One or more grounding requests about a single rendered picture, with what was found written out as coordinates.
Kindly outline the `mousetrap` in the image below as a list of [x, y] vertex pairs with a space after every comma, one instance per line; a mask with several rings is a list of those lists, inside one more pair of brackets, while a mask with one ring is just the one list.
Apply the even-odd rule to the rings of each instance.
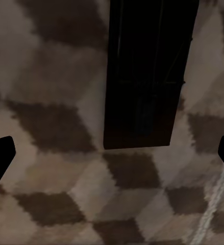
[[105, 150], [169, 146], [200, 0], [111, 0]]

